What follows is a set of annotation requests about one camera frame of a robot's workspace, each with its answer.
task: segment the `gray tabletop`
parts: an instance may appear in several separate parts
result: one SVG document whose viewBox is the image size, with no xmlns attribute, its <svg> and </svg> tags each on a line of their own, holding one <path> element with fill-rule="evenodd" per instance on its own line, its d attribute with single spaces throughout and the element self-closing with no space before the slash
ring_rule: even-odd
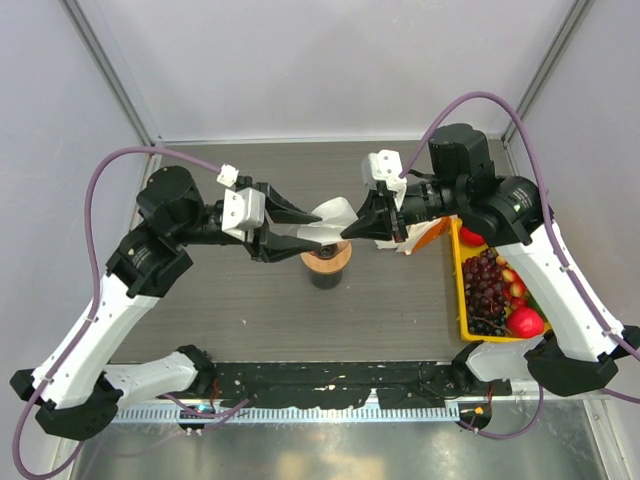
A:
<svg viewBox="0 0 640 480">
<path fill-rule="evenodd" d="M 366 194 L 364 156 L 391 149 L 407 161 L 414 147 L 343 142 L 180 150 L 271 182 L 310 211 L 336 196 L 357 210 Z M 500 143 L 491 147 L 498 172 L 508 173 Z M 428 154 L 416 168 L 430 171 Z M 222 198 L 213 175 L 191 171 L 206 202 Z M 189 343 L 220 361 L 450 360 L 463 343 L 449 236 L 411 256 L 377 250 L 371 241 L 354 241 L 353 247 L 342 282 L 332 290 L 314 287 L 299 258 L 263 264 L 250 261 L 242 247 L 188 247 L 194 266 L 136 325 L 113 360 L 149 361 Z"/>
</svg>

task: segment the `tomato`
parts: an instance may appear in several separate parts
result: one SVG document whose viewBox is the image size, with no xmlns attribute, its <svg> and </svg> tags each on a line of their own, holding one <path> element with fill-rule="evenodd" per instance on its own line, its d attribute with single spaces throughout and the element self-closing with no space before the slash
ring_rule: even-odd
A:
<svg viewBox="0 0 640 480">
<path fill-rule="evenodd" d="M 465 226 L 460 227 L 460 241 L 467 247 L 481 247 L 486 243 L 482 235 L 473 233 Z"/>
</svg>

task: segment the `white cloth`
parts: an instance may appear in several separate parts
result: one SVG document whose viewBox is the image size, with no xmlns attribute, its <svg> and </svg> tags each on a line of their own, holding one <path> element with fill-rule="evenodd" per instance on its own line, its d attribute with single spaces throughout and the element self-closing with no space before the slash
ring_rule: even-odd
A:
<svg viewBox="0 0 640 480">
<path fill-rule="evenodd" d="M 311 213 L 321 217 L 322 220 L 303 225 L 298 229 L 297 236 L 322 245 L 341 242 L 343 238 L 340 232 L 358 219 L 356 212 L 344 197 L 328 200 Z"/>
</svg>

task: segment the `white bracket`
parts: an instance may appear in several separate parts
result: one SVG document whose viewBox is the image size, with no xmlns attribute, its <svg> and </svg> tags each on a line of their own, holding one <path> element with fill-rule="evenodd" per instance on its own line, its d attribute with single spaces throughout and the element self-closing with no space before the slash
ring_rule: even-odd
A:
<svg viewBox="0 0 640 480">
<path fill-rule="evenodd" d="M 231 165 L 227 165 L 226 163 L 222 165 L 220 169 L 220 173 L 218 174 L 218 178 L 216 179 L 218 183 L 221 183 L 225 187 L 231 188 L 235 185 L 236 180 L 238 179 L 239 170 Z"/>
<path fill-rule="evenodd" d="M 394 202 L 400 210 L 407 192 L 407 179 L 400 178 L 402 162 L 400 154 L 392 150 L 370 153 L 362 162 L 362 180 L 369 190 L 376 189 L 377 182 L 385 182 L 391 192 L 395 192 Z"/>
<path fill-rule="evenodd" d="M 243 242 L 251 241 L 251 231 L 264 223 L 265 202 L 264 193 L 254 188 L 239 192 L 225 190 L 222 231 Z"/>
</svg>

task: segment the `metal frame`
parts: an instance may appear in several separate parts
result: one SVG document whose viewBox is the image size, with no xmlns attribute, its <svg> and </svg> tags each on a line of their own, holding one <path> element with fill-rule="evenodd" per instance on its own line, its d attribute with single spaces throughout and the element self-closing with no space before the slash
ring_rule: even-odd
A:
<svg viewBox="0 0 640 480">
<path fill-rule="evenodd" d="M 635 478 L 626 460 L 609 414 L 611 400 L 585 400 L 584 408 L 607 476 L 620 480 Z"/>
<path fill-rule="evenodd" d="M 558 30 L 558 33 L 556 33 L 556 36 L 553 38 L 551 45 L 545 53 L 542 63 L 540 63 L 540 66 L 531 79 L 529 86 L 525 90 L 520 103 L 518 103 L 516 111 L 518 112 L 518 115 L 520 115 L 520 118 L 524 119 L 531 110 L 536 98 L 546 84 L 554 67 L 558 64 L 560 57 L 564 53 L 571 38 L 584 20 L 593 3 L 594 0 L 574 0 L 573 5 L 567 12 L 566 17 Z M 511 144 L 516 133 L 516 125 L 512 120 L 502 135 L 502 141 L 505 144 L 505 147 L 508 147 Z"/>
<path fill-rule="evenodd" d="M 162 137 L 95 0 L 59 0 L 143 145 Z"/>
</svg>

